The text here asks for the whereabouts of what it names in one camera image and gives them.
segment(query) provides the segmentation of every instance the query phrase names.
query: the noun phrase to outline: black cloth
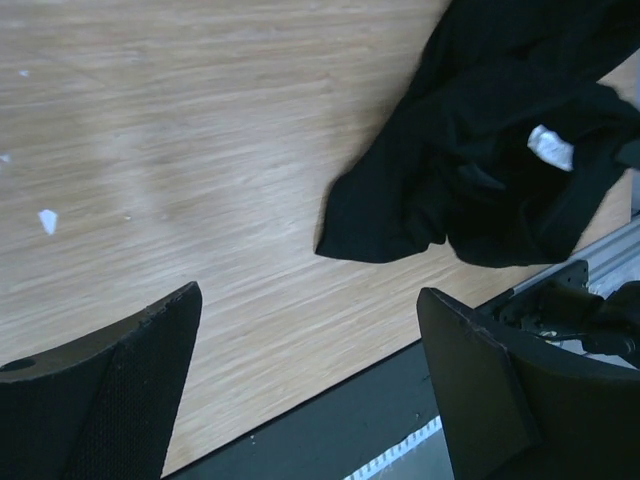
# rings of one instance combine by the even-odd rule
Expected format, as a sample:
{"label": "black cloth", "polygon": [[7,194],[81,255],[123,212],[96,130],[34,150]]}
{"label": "black cloth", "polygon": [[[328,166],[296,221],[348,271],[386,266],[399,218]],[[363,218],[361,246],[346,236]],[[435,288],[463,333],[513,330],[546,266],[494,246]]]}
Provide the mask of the black cloth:
{"label": "black cloth", "polygon": [[[333,185],[316,253],[385,263],[448,238],[477,265],[566,260],[640,138],[640,112],[596,83],[638,48],[638,0],[453,0]],[[572,171],[528,148],[539,125],[574,146]]]}

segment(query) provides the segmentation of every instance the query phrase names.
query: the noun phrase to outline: metal bracket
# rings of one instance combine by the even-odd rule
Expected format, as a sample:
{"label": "metal bracket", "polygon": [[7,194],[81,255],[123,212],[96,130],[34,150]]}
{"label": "metal bracket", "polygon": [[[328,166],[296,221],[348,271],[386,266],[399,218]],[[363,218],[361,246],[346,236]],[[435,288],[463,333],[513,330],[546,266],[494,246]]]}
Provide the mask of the metal bracket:
{"label": "metal bracket", "polygon": [[540,293],[551,282],[587,290],[589,263],[586,260],[577,260],[518,294],[515,294],[513,289],[508,290],[477,310],[498,322],[528,330],[525,324],[534,320],[532,317],[538,312]]}

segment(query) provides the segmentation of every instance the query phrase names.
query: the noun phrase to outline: white debris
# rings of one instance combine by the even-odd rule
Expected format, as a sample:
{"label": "white debris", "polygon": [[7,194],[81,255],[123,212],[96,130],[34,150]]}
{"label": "white debris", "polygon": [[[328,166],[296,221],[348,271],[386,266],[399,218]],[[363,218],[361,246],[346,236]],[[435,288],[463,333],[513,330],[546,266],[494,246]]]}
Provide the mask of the white debris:
{"label": "white debris", "polygon": [[44,227],[44,231],[49,235],[53,235],[56,232],[56,225],[58,223],[58,214],[51,210],[43,210],[38,216]]}
{"label": "white debris", "polygon": [[573,145],[562,140],[556,132],[544,125],[538,125],[533,129],[527,146],[549,165],[565,172],[573,171]]}

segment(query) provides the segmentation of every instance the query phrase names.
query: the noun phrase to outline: black t-shirt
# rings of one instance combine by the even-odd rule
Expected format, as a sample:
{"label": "black t-shirt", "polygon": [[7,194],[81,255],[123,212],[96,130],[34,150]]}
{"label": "black t-shirt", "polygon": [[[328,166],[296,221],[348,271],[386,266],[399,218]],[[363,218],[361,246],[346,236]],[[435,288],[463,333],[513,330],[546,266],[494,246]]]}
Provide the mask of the black t-shirt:
{"label": "black t-shirt", "polygon": [[[617,155],[640,139],[640,112],[596,82],[638,48],[637,0],[453,0],[405,96],[333,185],[316,253],[384,263],[448,238],[477,265],[566,260],[637,162]],[[536,129],[571,149],[569,169],[534,153]]]}

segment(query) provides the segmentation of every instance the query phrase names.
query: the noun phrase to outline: wooden floor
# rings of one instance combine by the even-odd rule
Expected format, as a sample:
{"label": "wooden floor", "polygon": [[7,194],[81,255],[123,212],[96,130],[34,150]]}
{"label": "wooden floor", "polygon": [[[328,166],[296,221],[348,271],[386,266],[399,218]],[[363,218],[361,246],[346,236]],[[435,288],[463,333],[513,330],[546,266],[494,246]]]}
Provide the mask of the wooden floor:
{"label": "wooden floor", "polygon": [[[313,255],[322,199],[401,95],[425,0],[0,0],[0,363],[204,291],[171,472],[418,337],[423,286],[477,304],[535,269],[447,247]],[[612,81],[627,94],[635,65]],[[628,221],[629,181],[583,243]],[[38,212],[58,213],[54,235]]]}

